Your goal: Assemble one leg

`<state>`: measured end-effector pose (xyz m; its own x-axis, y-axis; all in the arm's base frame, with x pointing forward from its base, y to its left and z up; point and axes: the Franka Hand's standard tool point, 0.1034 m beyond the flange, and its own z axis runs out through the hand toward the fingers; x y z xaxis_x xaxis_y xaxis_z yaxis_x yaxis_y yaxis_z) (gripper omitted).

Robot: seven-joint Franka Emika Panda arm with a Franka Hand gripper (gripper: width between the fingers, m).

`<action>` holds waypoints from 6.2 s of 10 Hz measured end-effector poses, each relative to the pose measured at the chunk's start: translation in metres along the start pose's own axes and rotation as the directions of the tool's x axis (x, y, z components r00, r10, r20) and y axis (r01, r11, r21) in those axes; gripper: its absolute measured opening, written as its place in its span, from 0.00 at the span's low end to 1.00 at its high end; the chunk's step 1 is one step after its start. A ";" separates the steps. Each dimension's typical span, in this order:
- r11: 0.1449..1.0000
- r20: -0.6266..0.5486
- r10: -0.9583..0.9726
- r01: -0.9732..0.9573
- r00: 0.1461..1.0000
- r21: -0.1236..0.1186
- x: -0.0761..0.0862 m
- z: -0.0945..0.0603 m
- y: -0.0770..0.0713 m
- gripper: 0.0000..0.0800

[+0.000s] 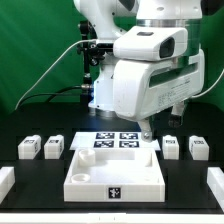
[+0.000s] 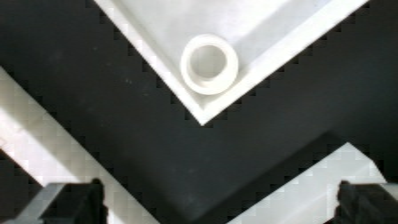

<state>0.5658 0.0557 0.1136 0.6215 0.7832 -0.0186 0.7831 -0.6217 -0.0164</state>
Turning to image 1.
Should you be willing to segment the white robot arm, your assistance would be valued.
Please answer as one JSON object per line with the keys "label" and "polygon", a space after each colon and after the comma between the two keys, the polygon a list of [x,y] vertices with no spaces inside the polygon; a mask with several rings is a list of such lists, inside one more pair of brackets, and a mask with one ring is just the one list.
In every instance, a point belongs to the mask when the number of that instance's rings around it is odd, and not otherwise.
{"label": "white robot arm", "polygon": [[181,124],[185,102],[204,85],[200,25],[224,0],[73,0],[96,33],[89,46],[99,65],[92,111],[136,122],[150,142],[151,117],[167,108]]}

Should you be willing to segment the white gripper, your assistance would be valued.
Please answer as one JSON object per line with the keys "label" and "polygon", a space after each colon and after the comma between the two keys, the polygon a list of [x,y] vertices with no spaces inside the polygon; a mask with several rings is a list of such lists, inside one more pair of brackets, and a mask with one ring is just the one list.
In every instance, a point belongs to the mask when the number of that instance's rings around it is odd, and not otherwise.
{"label": "white gripper", "polygon": [[147,117],[174,104],[168,124],[172,128],[180,127],[185,111],[185,103],[181,101],[202,90],[204,63],[204,52],[199,50],[197,55],[189,57],[189,65],[180,75],[169,78],[170,72],[176,71],[172,59],[159,62],[119,60],[113,76],[114,111],[120,118],[139,121],[141,138],[146,142],[152,141]]}

